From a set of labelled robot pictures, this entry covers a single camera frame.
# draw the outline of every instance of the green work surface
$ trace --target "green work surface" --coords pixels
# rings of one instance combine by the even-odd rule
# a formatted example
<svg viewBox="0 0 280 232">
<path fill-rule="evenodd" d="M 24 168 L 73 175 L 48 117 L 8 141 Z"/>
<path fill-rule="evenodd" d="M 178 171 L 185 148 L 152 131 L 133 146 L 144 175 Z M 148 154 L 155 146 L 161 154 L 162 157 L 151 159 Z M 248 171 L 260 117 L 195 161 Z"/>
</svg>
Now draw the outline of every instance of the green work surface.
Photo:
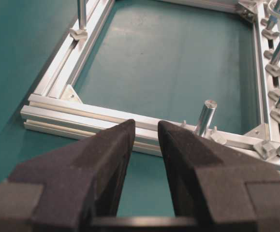
<svg viewBox="0 0 280 232">
<path fill-rule="evenodd" d="M 0 181 L 7 177 L 17 163 L 74 141 L 25 130 L 19 111 L 27 103 L 28 95 L 40 80 L 38 73 L 75 14 L 75 0 L 0 0 Z M 143 34 L 127 31 L 133 29 L 132 25 Z M 205 37 L 201 43 L 191 40 L 193 35 L 201 36 L 197 35 L 197 31 L 207 35 L 208 30 L 212 32 L 210 38 Z M 242 89 L 249 88 L 246 84 L 248 81 L 244 81 L 242 76 L 248 78 L 248 74 L 252 75 L 250 70 L 246 70 L 248 68 L 244 68 L 250 64 L 246 58 L 251 48 L 249 33 L 250 27 L 234 15 L 154 1 L 120 0 L 116 2 L 79 78 L 78 83 L 82 86 L 76 89 L 85 103 L 176 121 L 187 120 L 191 124 L 195 124 L 203 101 L 213 98 L 219 103 L 213 124 L 222 130 L 242 133 L 255 123 L 253 110 L 252 114 L 242 110 L 242 107 L 247 107 L 242 101 L 242 93 L 245 92 Z M 151 39 L 151 45 L 145 41 L 147 37 Z M 135 46 L 134 42 L 139 42 L 139 46 Z M 111 51 L 116 43 L 119 50 Z M 214 54 L 210 57 L 205 49 L 216 51 L 210 51 Z M 164 50 L 166 57 L 162 57 L 161 50 Z M 182 66 L 175 67 L 178 58 L 181 58 Z M 133 63 L 132 59 L 139 59 L 139 62 Z M 212 83 L 208 83 L 209 75 L 216 78 Z M 201 91 L 198 86 L 197 99 L 192 97 L 193 89 L 196 88 L 190 87 L 191 78 L 198 78 L 208 85 L 207 88 L 201 86 Z M 226 96 L 232 96 L 228 87 L 234 88 L 231 89 L 233 97 L 225 99 Z M 127 104 L 128 101 L 120 104 L 126 96 L 131 96 L 130 104 Z M 118 215 L 173 214 L 163 160 L 133 153 Z"/>
</svg>

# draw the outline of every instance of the aluminum extrusion frame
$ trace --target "aluminum extrusion frame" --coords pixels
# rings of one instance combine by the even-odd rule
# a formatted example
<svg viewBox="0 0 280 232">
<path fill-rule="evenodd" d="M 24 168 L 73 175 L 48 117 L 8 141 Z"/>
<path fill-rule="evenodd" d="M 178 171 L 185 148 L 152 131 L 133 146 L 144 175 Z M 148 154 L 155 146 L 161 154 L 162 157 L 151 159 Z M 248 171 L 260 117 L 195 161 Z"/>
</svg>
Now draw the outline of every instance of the aluminum extrusion frame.
<svg viewBox="0 0 280 232">
<path fill-rule="evenodd" d="M 227 13 L 235 13 L 238 4 L 238 0 L 159 1 Z M 275 102 L 268 97 L 268 92 L 277 88 L 280 89 L 280 78 L 277 80 L 276 77 L 271 76 L 266 71 L 265 66 L 269 63 L 269 60 L 264 56 L 264 52 L 272 48 L 272 45 L 276 48 L 280 39 L 276 38 L 269 41 L 262 35 L 265 26 L 261 24 L 261 20 L 268 17 L 265 10 L 265 1 L 254 0 L 253 2 L 256 3 L 257 12 L 253 24 L 253 45 L 257 73 L 259 121 L 268 124 L 268 137 L 278 145 L 280 143 L 280 125 L 270 116 L 270 111 L 275 107 Z M 24 125 L 25 128 L 34 131 L 81 139 L 133 118 L 136 121 L 134 151 L 161 155 L 157 135 L 157 125 L 161 119 L 72 101 L 76 93 L 70 95 L 70 101 L 65 100 L 64 91 L 66 87 L 75 84 L 114 4 L 115 0 L 89 0 L 87 2 L 87 39 L 75 41 L 69 34 L 65 37 L 37 88 L 30 95 L 29 105 L 25 105 L 21 110 L 21 115 L 26 120 Z M 72 28 L 74 30 L 79 28 L 78 21 L 74 23 Z M 273 28 L 273 31 L 278 31 L 277 26 Z M 195 130 L 195 126 L 192 125 L 173 123 L 184 126 L 190 131 Z M 206 138 L 212 139 L 210 136 L 213 132 L 208 130 Z M 226 146 L 259 158 L 258 153 L 253 149 L 253 145 L 261 142 L 262 139 L 222 131 L 218 131 L 218 133 L 226 140 Z M 275 157 L 269 162 L 280 170 L 280 157 Z"/>
</svg>

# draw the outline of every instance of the rectangular frame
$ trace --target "rectangular frame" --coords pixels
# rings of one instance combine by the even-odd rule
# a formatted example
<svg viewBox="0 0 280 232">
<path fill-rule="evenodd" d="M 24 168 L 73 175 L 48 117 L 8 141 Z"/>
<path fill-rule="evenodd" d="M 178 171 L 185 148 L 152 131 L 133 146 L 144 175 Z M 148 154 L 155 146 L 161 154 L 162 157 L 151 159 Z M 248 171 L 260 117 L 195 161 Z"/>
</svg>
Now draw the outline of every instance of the rectangular frame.
<svg viewBox="0 0 280 232">
<path fill-rule="evenodd" d="M 236 5 L 239 2 L 239 0 L 159 1 L 227 13 L 235 13 Z M 24 125 L 29 130 L 82 139 L 133 118 L 136 121 L 136 138 L 133 150 L 160 156 L 157 125 L 161 119 L 83 104 L 71 87 L 75 84 L 114 4 L 115 0 L 89 0 L 87 2 L 87 39 L 75 41 L 69 34 L 65 37 L 37 88 L 29 96 L 29 105 L 25 105 L 21 110 L 22 118 L 26 120 Z M 269 60 L 264 57 L 264 51 L 269 49 L 268 39 L 261 33 L 265 28 L 261 24 L 261 19 L 267 16 L 265 1 L 257 0 L 255 10 L 257 14 L 255 23 L 252 25 L 252 35 L 253 55 L 257 71 L 259 121 L 268 125 L 268 139 L 280 143 L 280 125 L 270 116 L 270 111 L 275 107 L 275 102 L 268 97 L 268 92 L 275 87 L 273 77 L 265 70 L 265 66 L 269 63 Z M 78 20 L 72 28 L 74 30 L 79 28 Z M 279 41 L 279 38 L 274 39 L 273 45 L 275 48 Z M 190 131 L 195 130 L 193 125 L 182 126 Z M 265 138 L 255 138 L 223 131 L 218 133 L 226 139 L 226 146 L 259 158 L 258 153 L 253 149 L 253 145 Z M 208 130 L 206 138 L 211 139 L 210 134 L 211 130 Z M 275 157 L 268 162 L 273 163 L 280 170 L 280 157 Z"/>
</svg>

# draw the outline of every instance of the gripper jaw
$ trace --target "gripper jaw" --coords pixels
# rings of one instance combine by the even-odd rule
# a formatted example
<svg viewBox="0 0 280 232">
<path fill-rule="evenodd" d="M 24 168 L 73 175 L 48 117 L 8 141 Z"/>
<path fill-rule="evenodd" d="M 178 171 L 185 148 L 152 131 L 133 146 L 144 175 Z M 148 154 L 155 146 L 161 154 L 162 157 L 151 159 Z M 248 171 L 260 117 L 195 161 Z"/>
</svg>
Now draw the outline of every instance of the gripper jaw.
<svg viewBox="0 0 280 232">
<path fill-rule="evenodd" d="M 0 231 L 78 231 L 115 216 L 134 137 L 128 120 L 18 164 L 0 184 Z"/>
<path fill-rule="evenodd" d="M 273 166 L 165 121 L 158 137 L 177 216 L 212 231 L 280 231 Z"/>
</svg>

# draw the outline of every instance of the teal background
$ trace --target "teal background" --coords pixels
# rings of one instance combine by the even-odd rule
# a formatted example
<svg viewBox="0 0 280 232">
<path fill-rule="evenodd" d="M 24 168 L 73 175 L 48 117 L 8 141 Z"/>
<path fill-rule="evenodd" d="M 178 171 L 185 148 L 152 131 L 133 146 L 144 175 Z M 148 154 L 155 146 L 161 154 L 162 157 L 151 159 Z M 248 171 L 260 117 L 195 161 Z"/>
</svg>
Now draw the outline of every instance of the teal background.
<svg viewBox="0 0 280 232">
<path fill-rule="evenodd" d="M 74 0 L 0 0 L 0 181 L 74 141 L 25 130 L 19 111 L 75 14 Z M 75 88 L 85 103 L 191 124 L 213 98 L 213 124 L 243 133 L 255 123 L 252 97 L 242 100 L 253 94 L 250 36 L 234 15 L 120 0 Z M 161 158 L 132 154 L 118 215 L 173 215 Z"/>
</svg>

